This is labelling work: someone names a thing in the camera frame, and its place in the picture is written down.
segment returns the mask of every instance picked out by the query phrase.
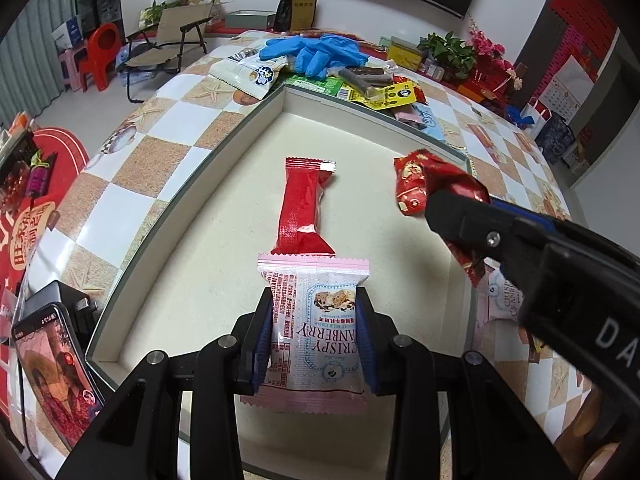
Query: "beige folding chair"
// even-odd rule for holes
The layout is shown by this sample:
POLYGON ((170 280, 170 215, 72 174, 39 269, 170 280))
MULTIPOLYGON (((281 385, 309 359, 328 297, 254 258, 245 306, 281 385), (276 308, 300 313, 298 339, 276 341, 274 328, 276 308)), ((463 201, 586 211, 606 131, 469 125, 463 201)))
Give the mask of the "beige folding chair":
POLYGON ((130 95, 130 75, 132 72, 179 73, 182 68, 182 56, 187 52, 202 47, 207 53, 207 45, 202 37, 200 26, 209 21, 212 3, 171 7, 162 11, 160 23, 138 30, 127 36, 129 42, 129 59, 118 67, 119 72, 127 73, 127 99, 132 103, 143 101, 132 99, 130 95), (147 33, 158 28, 155 38, 149 38, 147 33), (142 35, 146 43, 137 46, 132 51, 133 41, 142 35), (176 68, 169 68, 167 64, 178 60, 176 68))

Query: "blue gripper pad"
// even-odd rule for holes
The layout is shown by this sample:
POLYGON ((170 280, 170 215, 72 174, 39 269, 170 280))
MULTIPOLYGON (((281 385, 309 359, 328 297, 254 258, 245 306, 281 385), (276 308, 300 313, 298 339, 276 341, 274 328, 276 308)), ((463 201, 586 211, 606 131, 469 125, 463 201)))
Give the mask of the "blue gripper pad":
POLYGON ((362 313, 362 308, 358 297, 356 296, 356 345, 358 346, 358 354, 360 355, 360 364, 362 365, 362 373, 365 382, 371 388, 372 393, 376 394, 380 389, 378 381, 378 358, 373 346, 373 341, 369 333, 369 325, 367 319, 362 313))
POLYGON ((273 300, 270 302, 269 311, 264 317, 264 323, 260 330, 258 343, 254 349, 254 373, 251 378, 251 385, 254 393, 258 392, 258 388, 264 382, 267 374, 267 366, 271 357, 271 327, 273 325, 273 300))

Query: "green curtain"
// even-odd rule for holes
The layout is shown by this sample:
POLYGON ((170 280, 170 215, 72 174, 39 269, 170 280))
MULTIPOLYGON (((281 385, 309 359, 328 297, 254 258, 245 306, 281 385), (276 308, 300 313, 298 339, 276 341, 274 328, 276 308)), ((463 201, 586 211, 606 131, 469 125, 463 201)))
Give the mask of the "green curtain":
POLYGON ((52 31, 76 14, 76 0, 30 0, 0 43, 0 121, 37 116, 62 93, 52 31))

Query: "pink package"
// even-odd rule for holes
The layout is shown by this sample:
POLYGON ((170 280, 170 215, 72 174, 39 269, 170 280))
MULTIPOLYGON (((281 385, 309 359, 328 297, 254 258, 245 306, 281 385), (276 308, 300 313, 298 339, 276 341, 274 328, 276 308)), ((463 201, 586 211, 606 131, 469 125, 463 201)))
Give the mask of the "pink package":
POLYGON ((280 412, 363 414, 367 403, 356 345, 356 287, 367 260, 262 254, 273 294, 271 361, 242 402, 280 412))

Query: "phone screen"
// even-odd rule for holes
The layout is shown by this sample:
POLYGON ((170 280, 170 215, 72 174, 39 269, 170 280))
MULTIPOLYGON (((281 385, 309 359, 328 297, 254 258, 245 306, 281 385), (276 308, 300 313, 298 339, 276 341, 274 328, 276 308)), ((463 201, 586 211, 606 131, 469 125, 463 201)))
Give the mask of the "phone screen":
POLYGON ((22 368, 46 417, 69 448, 102 409, 62 311, 49 305, 14 327, 22 368))

